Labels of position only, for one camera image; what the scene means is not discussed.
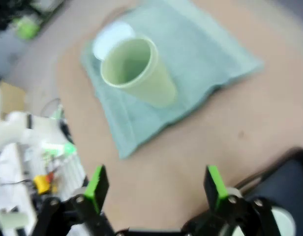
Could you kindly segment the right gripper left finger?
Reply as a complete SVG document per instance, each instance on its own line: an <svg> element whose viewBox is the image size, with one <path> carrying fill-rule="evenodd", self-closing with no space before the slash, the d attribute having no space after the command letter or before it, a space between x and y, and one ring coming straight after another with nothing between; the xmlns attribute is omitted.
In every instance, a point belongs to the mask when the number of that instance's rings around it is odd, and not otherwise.
<svg viewBox="0 0 303 236"><path fill-rule="evenodd" d="M109 189L104 165L98 166L81 193L62 202L47 198L33 229L33 236L66 236L74 225L84 224L91 236L114 236L115 231L102 211Z"/></svg>

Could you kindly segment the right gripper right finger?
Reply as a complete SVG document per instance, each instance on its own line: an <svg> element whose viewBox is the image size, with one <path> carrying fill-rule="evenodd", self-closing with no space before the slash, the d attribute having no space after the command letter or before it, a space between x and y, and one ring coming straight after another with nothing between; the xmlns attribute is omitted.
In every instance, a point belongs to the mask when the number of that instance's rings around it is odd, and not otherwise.
<svg viewBox="0 0 303 236"><path fill-rule="evenodd" d="M216 165L206 167L204 189L209 210L183 227L187 236L280 236L272 205L230 194Z"/></svg>

